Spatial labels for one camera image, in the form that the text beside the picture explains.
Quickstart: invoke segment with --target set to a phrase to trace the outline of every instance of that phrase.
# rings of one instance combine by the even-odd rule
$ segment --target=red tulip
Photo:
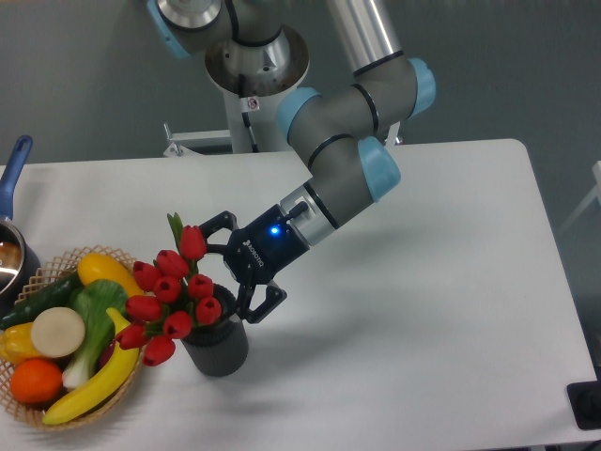
[[[165,275],[157,280],[152,291],[162,303],[172,303],[181,292],[181,284],[174,276]]]
[[[133,278],[138,287],[144,291],[152,291],[157,279],[162,277],[162,272],[159,268],[145,263],[144,261],[136,261],[133,263]]]
[[[215,298],[203,298],[196,306],[196,319],[209,326],[222,315],[222,305]]]
[[[160,365],[174,354],[176,344],[165,335],[153,336],[146,345],[143,363],[146,366]]]
[[[203,274],[197,274],[190,279],[188,294],[191,298],[202,299],[213,295],[213,281]]]
[[[165,275],[173,275],[181,279],[188,275],[188,263],[176,251],[160,251],[157,255],[157,266]]]
[[[207,253],[207,244],[198,225],[186,225],[179,240],[181,256],[189,260],[200,260]]]
[[[142,321],[156,321],[162,317],[161,302],[154,296],[131,296],[125,302],[125,309],[130,316]]]
[[[183,338],[192,330],[192,318],[184,311],[169,315],[162,325],[162,332],[168,338]]]
[[[144,334],[144,326],[142,324],[132,323],[121,332],[119,332],[115,340],[123,350],[132,350],[134,348],[143,347],[149,340]]]

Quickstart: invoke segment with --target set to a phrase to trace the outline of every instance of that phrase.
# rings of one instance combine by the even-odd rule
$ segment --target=green leaf vegetable
[[[116,308],[125,314],[128,296],[116,282],[97,280],[85,287],[69,303],[69,307],[80,314],[85,324],[85,339],[75,351],[63,372],[63,385],[73,390],[86,383],[96,372],[96,364],[102,351],[115,337],[114,325],[106,309]]]

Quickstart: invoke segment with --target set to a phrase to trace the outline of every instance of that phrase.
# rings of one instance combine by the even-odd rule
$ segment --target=wicker basket
[[[55,257],[53,261],[49,261],[42,268],[39,268],[36,275],[29,279],[29,285],[23,288],[23,292],[19,295],[17,302],[27,299],[29,295],[38,291],[40,288],[51,284],[54,280],[64,276],[69,272],[73,272],[77,268],[77,263],[81,258],[89,253],[98,252],[111,256],[125,266],[130,272],[133,271],[133,263],[135,258],[126,254],[121,249],[112,249],[110,247],[95,246],[93,248],[85,247],[83,249],[74,249],[71,252],[66,252],[62,257]],[[0,405],[4,406],[6,411],[11,414],[16,421],[26,423],[34,428],[42,430],[65,430],[78,428],[88,425],[101,418],[109,409],[111,409],[123,397],[125,392],[131,385],[133,378],[137,374],[140,363],[140,358],[133,369],[132,373],[119,389],[107,400],[104,404],[95,411],[75,418],[67,423],[58,426],[46,426],[42,424],[41,418],[44,411],[37,411],[30,407],[24,406],[17,402],[8,389],[8,383],[15,365],[0,359]]]

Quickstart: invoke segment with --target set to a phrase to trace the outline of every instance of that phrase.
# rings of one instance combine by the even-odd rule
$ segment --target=yellow bell pepper
[[[31,326],[33,322],[26,322],[9,327],[0,335],[0,358],[14,365],[25,360],[43,357],[31,342]]]
[[[104,254],[92,252],[83,257],[77,265],[77,273],[85,286],[96,280],[106,279],[122,286],[129,298],[144,294],[128,270],[117,260]]]

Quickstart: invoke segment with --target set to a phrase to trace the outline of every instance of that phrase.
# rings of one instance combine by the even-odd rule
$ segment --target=yellow banana
[[[106,313],[115,324],[115,335],[130,324],[113,307],[107,308]],[[115,343],[115,350],[107,364],[84,385],[56,401],[42,417],[42,423],[49,426],[60,425],[94,409],[129,377],[139,354],[140,350],[137,348],[123,350]]]

